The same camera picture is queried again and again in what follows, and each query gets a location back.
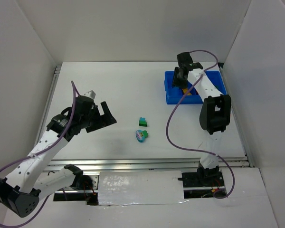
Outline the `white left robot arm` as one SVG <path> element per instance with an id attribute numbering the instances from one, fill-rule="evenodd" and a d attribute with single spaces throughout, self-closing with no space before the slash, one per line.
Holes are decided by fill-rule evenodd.
<path id="1" fill-rule="evenodd" d="M 103 114 L 99 113 L 92 98 L 80 95 L 76 97 L 74 106 L 54 116 L 40 141 L 29 153 L 29 158 L 5 178 L 0 178 L 0 203 L 24 218 L 33 212 L 40 200 L 55 191 L 64 187 L 79 189 L 83 181 L 92 181 L 72 164 L 45 178 L 40 178 L 40 174 L 81 130 L 89 133 L 117 122 L 106 102 L 102 102 L 101 107 Z"/>

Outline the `green curved lego brick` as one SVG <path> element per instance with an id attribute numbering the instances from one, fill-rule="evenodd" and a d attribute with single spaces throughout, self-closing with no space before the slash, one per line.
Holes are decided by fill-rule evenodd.
<path id="1" fill-rule="evenodd" d="M 147 127 L 147 122 L 146 121 L 143 121 L 143 120 L 140 120 L 139 121 L 139 126 L 142 126 L 142 127 Z"/>

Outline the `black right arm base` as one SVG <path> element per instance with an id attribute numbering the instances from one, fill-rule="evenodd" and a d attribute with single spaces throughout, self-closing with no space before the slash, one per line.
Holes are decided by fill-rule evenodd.
<path id="1" fill-rule="evenodd" d="M 225 183 L 219 166 L 204 169 L 202 166 L 195 172 L 183 172 L 178 181 L 182 182 L 185 199 L 223 198 L 226 196 Z"/>

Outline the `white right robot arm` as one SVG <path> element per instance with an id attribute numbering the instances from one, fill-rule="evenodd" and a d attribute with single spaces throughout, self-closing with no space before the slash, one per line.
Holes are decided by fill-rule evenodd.
<path id="1" fill-rule="evenodd" d="M 202 108 L 199 114 L 199 124 L 208 133 L 210 148 L 200 150 L 202 156 L 197 169 L 200 182 L 209 182 L 218 177 L 219 160 L 221 156 L 214 153 L 219 137 L 230 123 L 231 97 L 222 94 L 206 75 L 207 68 L 201 63 L 194 62 L 191 52 L 182 52 L 177 55 L 178 66 L 175 67 L 172 87 L 187 89 L 187 92 L 177 102 L 175 108 L 183 102 L 192 90 L 196 90 L 202 99 Z"/>

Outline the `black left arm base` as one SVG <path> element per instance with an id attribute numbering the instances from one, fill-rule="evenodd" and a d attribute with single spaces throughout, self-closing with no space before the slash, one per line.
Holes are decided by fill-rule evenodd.
<path id="1" fill-rule="evenodd" d="M 75 186 L 64 187 L 54 193 L 54 202 L 81 202 L 89 206 L 98 205 L 99 175 L 83 175 Z"/>

